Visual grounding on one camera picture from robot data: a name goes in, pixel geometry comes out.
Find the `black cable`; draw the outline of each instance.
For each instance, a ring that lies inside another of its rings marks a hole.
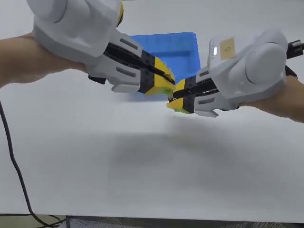
[[[58,221],[61,221],[61,219],[55,215],[48,215],[48,216],[53,217],[53,218],[57,219]]]
[[[0,116],[1,116],[1,119],[2,119],[2,122],[3,122],[4,131],[5,131],[5,134],[6,134],[7,141],[8,141],[10,160],[13,163],[13,166],[14,166],[17,174],[18,174],[19,181],[20,181],[20,184],[21,184],[21,187],[22,187],[22,191],[23,191],[24,198],[25,198],[25,201],[26,201],[26,204],[27,204],[28,211],[29,211],[30,215],[37,222],[39,222],[41,225],[43,225],[45,227],[50,227],[50,228],[57,227],[56,224],[54,224],[54,223],[53,224],[48,224],[48,223],[42,221],[33,212],[32,206],[31,206],[30,201],[29,201],[28,191],[26,189],[26,186],[25,186],[25,183],[24,183],[24,180],[23,180],[23,176],[22,176],[21,170],[20,170],[20,168],[19,168],[19,166],[18,166],[18,164],[16,162],[16,159],[15,159],[14,150],[13,150],[13,144],[12,144],[12,140],[11,140],[11,136],[10,136],[10,129],[9,129],[9,125],[8,125],[7,120],[6,120],[6,117],[5,117],[5,113],[4,113],[1,101],[0,101]]]
[[[61,223],[63,223],[65,221],[65,219],[63,219],[63,220],[60,220],[60,221],[58,221],[58,222],[54,222],[54,223],[52,223],[52,224],[50,224],[52,227],[59,227],[59,225],[61,224]],[[36,227],[36,228],[48,228],[49,226],[41,226],[41,227]]]

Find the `sticker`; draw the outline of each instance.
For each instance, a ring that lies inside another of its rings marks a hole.
[[[234,58],[234,56],[236,55],[234,37],[222,41],[219,45],[219,49],[220,49],[221,60]]]

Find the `blue container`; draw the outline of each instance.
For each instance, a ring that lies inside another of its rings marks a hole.
[[[143,49],[165,62],[171,68],[175,83],[196,75],[200,70],[200,57],[196,35],[193,32],[136,35],[132,39]],[[131,101],[167,100],[166,95],[146,96],[140,93],[130,96]]]

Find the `human arm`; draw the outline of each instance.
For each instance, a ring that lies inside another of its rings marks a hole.
[[[0,88],[30,83],[67,69],[86,71],[85,65],[54,56],[37,44],[32,33],[0,40]]]
[[[242,106],[251,106],[264,112],[304,123],[304,84],[295,77],[287,77],[286,87],[277,95]]]

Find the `white table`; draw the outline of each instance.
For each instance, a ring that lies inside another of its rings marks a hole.
[[[30,31],[26,1],[0,5],[1,38]],[[193,31],[203,65],[218,33],[281,27],[304,40],[303,9],[299,0],[126,1],[121,31]],[[300,79],[303,62],[289,61]],[[7,86],[0,98],[38,214],[304,222],[303,124],[251,108],[175,114],[76,71]],[[1,126],[0,213],[27,212]]]

